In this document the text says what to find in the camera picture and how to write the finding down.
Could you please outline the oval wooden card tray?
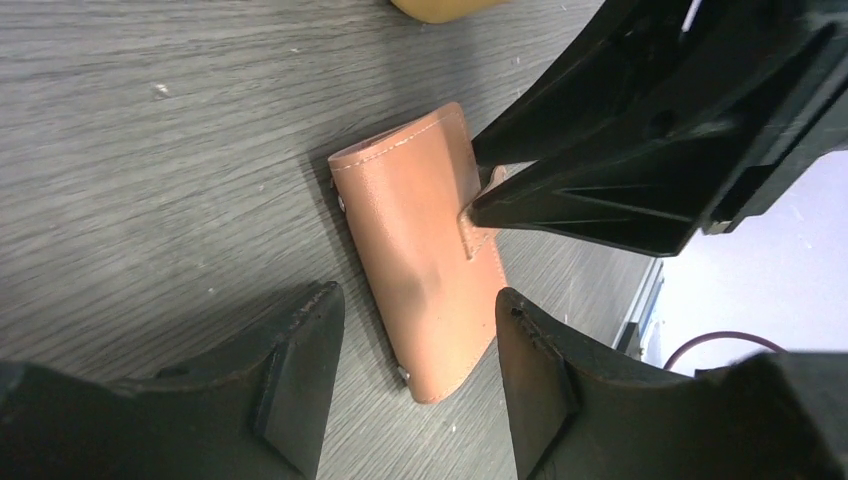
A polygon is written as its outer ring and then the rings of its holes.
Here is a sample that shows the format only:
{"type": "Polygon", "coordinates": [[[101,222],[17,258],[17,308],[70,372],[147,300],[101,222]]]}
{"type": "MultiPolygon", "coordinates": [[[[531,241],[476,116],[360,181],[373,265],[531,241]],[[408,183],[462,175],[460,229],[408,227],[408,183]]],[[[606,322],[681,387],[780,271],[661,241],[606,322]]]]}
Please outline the oval wooden card tray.
{"type": "Polygon", "coordinates": [[[443,24],[490,9],[508,0],[391,0],[409,17],[426,24],[443,24]]]}

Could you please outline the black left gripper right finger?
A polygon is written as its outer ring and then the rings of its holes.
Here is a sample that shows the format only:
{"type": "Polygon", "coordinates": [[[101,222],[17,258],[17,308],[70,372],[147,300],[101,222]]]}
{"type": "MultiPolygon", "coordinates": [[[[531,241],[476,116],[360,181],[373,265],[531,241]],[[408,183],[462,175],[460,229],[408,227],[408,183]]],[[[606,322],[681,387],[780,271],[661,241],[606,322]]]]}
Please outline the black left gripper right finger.
{"type": "Polygon", "coordinates": [[[513,288],[497,340],[521,479],[709,479],[727,468],[713,395],[553,318],[513,288]]]}

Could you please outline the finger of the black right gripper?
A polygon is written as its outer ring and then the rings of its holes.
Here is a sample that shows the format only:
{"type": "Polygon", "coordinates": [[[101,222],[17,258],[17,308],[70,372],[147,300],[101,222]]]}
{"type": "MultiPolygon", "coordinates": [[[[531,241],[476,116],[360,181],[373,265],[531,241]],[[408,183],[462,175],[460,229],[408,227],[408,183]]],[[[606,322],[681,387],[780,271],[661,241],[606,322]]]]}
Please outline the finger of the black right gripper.
{"type": "Polygon", "coordinates": [[[757,119],[746,167],[676,156],[523,162],[474,203],[472,218],[674,256],[697,230],[727,232],[763,213],[818,156],[844,145],[846,97],[846,30],[795,26],[787,57],[744,99],[757,119]]]}
{"type": "Polygon", "coordinates": [[[745,97],[787,57],[791,1],[607,1],[474,141],[485,166],[676,156],[748,165],[745,97]]]}

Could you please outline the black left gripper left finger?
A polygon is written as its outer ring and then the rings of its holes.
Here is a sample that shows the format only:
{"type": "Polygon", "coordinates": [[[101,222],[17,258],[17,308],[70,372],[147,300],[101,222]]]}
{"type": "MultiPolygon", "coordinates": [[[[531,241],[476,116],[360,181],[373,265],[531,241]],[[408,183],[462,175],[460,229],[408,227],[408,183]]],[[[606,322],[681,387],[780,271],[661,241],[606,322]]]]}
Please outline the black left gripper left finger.
{"type": "Polygon", "coordinates": [[[129,383],[115,479],[313,479],[344,335],[345,298],[317,284],[233,339],[129,383]]]}

